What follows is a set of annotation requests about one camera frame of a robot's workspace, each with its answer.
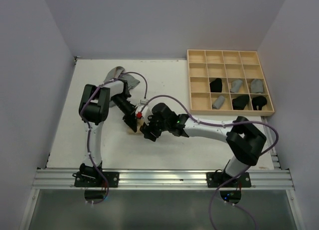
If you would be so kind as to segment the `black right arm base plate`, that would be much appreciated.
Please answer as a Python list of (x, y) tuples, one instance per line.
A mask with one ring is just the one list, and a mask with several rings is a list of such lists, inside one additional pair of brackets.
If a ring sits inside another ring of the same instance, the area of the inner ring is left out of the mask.
[(224, 182), (227, 182), (223, 186), (223, 188), (236, 188), (236, 187), (243, 187), (243, 188), (250, 188), (252, 187), (250, 175), (248, 172), (243, 173), (236, 179), (229, 181), (231, 176), (227, 175), (223, 171), (214, 171), (214, 172), (206, 172), (206, 183), (208, 188), (217, 188), (222, 185)]

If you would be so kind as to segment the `grey striped underwear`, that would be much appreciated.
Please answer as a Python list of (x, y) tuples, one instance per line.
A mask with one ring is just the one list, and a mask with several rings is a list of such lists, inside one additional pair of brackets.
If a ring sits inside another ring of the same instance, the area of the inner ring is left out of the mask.
[(136, 79), (135, 77), (133, 77), (130, 74), (124, 74), (125, 72), (125, 68), (122, 66), (117, 66), (115, 68), (113, 68), (112, 70), (109, 71), (109, 73), (107, 74), (106, 78), (104, 79), (103, 82), (109, 81), (111, 79), (120, 79), (120, 80), (125, 80), (128, 83), (128, 89), (134, 89), (135, 87), (137, 87), (140, 84), (140, 81), (138, 79)]

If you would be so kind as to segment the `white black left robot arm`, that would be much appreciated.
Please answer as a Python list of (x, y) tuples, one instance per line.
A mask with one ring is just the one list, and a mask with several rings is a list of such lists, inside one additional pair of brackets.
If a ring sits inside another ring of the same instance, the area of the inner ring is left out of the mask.
[(86, 124), (86, 153), (80, 165), (81, 176), (86, 177), (90, 185), (102, 184), (101, 138), (102, 128), (109, 114), (110, 103), (113, 102), (124, 114), (124, 123), (137, 132), (138, 121), (136, 106), (128, 101), (131, 97), (128, 82), (125, 80), (109, 81), (101, 86), (86, 84), (79, 106), (79, 115)]

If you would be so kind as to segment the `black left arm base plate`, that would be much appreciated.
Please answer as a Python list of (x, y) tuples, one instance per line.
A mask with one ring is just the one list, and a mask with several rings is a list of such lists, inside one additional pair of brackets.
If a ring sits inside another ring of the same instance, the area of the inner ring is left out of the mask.
[[(117, 188), (119, 183), (119, 172), (103, 172), (104, 177), (108, 181), (109, 188)], [(105, 180), (100, 174), (96, 178), (81, 175), (80, 172), (73, 173), (72, 176), (75, 178), (75, 187), (84, 188), (99, 188), (105, 186)]]

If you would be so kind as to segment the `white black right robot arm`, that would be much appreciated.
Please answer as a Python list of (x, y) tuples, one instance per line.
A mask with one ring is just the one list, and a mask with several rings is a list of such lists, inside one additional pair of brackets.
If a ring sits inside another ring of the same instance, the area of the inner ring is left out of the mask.
[(233, 157), (226, 164), (222, 181), (226, 186), (234, 186), (240, 180), (242, 171), (255, 166), (266, 143), (266, 136), (243, 116), (234, 121), (213, 123), (211, 120), (192, 119), (186, 114), (153, 114), (149, 122), (140, 127), (144, 138), (153, 142), (162, 132), (169, 132), (176, 137), (203, 137), (227, 143)]

